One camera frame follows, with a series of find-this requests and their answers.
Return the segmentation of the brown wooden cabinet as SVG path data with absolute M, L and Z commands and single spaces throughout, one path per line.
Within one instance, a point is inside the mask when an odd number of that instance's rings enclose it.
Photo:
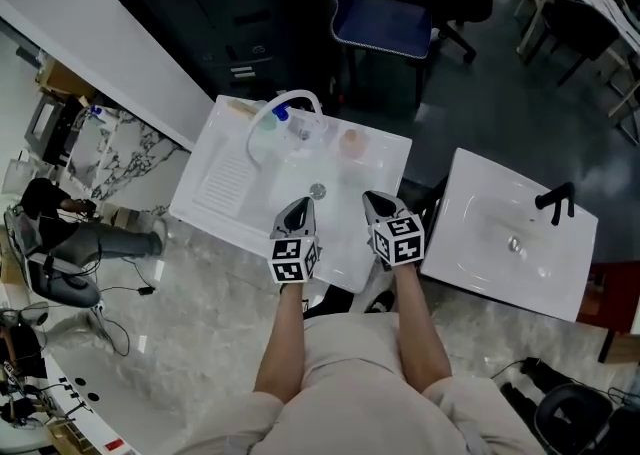
M 599 363 L 640 365 L 640 261 L 593 263 L 577 321 L 607 331 Z

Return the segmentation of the small black oven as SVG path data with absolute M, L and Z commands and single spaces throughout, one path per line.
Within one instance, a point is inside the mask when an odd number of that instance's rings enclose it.
M 45 163 L 64 166 L 77 140 L 74 123 L 82 109 L 75 97 L 44 93 L 24 136 L 30 150 Z

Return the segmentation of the blue chair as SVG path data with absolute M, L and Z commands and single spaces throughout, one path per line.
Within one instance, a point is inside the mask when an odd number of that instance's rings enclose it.
M 331 0 L 332 38 L 344 48 L 350 86 L 358 88 L 356 50 L 402 57 L 415 69 L 419 106 L 429 53 L 432 18 L 423 7 L 397 0 Z

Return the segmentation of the person's left forearm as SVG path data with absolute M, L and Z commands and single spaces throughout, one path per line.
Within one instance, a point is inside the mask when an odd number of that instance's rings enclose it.
M 262 356 L 255 392 L 290 402 L 301 390 L 305 364 L 302 285 L 282 288 L 271 335 Z

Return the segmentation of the clear glass cup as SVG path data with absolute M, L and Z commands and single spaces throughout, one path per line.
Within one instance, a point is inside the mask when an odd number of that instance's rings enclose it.
M 302 111 L 292 114 L 287 126 L 296 150 L 315 150 L 323 143 L 328 123 L 322 115 Z

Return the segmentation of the marble patterned slab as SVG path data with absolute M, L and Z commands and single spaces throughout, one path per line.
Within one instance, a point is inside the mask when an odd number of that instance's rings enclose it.
M 189 156 L 128 111 L 93 105 L 79 118 L 65 178 L 96 203 L 166 210 Z

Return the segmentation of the person's beige shirt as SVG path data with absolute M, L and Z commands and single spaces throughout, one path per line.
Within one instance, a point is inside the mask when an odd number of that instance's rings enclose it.
M 300 392 L 214 407 L 176 455 L 545 455 L 487 378 L 453 376 L 423 391 L 404 379 L 395 313 L 304 323 Z

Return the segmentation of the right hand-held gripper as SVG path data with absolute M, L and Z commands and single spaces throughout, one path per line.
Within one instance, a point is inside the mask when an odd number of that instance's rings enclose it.
M 389 267 L 415 263 L 424 258 L 425 231 L 417 214 L 411 214 L 398 197 L 368 190 L 362 194 L 369 228 L 369 245 Z

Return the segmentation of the dark grey chair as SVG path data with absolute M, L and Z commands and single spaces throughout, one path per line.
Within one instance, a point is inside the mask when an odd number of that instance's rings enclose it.
M 562 86 L 587 60 L 596 61 L 618 38 L 619 30 L 593 7 L 573 0 L 556 0 L 543 7 L 545 29 L 562 46 L 578 54 L 578 60 L 559 79 Z

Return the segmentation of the grey shell chair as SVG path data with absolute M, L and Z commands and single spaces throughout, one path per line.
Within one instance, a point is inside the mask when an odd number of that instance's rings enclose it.
M 534 428 L 543 444 L 556 455 L 580 455 L 597 442 L 613 413 L 601 393 L 578 384 L 563 384 L 541 400 Z
M 36 295 L 61 305 L 90 309 L 101 291 L 87 271 L 60 258 L 33 253 L 25 260 L 26 279 Z

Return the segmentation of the black faucet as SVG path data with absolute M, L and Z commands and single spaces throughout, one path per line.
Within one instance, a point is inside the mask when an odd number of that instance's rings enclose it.
M 575 185 L 572 182 L 566 182 L 549 192 L 537 195 L 534 199 L 535 207 L 538 210 L 544 210 L 549 206 L 554 207 L 551 224 L 557 227 L 561 218 L 562 202 L 567 201 L 567 216 L 573 218 L 575 216 Z

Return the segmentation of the person's black shoe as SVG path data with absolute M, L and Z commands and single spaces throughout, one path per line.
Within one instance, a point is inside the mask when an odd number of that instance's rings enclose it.
M 323 299 L 303 313 L 305 320 L 318 316 L 348 313 L 353 304 L 354 294 L 330 285 Z
M 393 310 L 395 294 L 391 289 L 387 289 L 376 296 L 376 298 L 365 309 L 366 314 L 388 313 Z

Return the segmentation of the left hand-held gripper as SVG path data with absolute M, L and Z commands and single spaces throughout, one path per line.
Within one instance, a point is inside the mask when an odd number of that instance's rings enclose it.
M 276 215 L 269 256 L 276 284 L 306 283 L 313 277 L 321 254 L 315 234 L 315 203 L 309 196 L 293 201 Z

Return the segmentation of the white washbasin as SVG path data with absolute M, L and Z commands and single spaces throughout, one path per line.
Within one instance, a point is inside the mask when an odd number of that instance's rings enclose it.
M 573 322 L 584 295 L 598 219 L 546 187 L 466 149 L 455 151 L 422 274 Z

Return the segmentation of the cardboard box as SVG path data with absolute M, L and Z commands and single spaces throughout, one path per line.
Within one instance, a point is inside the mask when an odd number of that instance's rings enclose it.
M 60 96 L 85 97 L 91 100 L 96 89 L 56 59 L 47 59 L 36 75 L 36 83 L 46 91 Z

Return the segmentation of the white kitchen sink with drainboard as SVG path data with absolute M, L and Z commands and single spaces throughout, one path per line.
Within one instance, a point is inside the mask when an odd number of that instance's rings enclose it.
M 309 196 L 315 203 L 316 233 L 322 249 L 316 278 L 361 292 L 374 264 L 361 196 L 367 190 L 397 193 L 412 142 L 357 123 L 326 117 L 327 131 L 315 150 L 293 148 L 289 118 L 264 132 L 217 97 L 180 179 L 172 216 L 262 257 L 276 215 Z M 349 128 L 369 135 L 364 155 L 352 160 L 339 152 Z

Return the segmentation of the dark grey trash bin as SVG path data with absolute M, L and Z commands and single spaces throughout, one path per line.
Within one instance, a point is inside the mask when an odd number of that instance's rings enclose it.
M 338 91 L 328 0 L 118 0 L 211 98 Z

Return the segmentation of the person's right forearm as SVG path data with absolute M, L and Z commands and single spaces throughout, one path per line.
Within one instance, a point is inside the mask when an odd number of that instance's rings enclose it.
M 450 360 L 433 323 L 416 268 L 393 268 L 399 316 L 399 353 L 407 383 L 419 393 L 452 376 Z

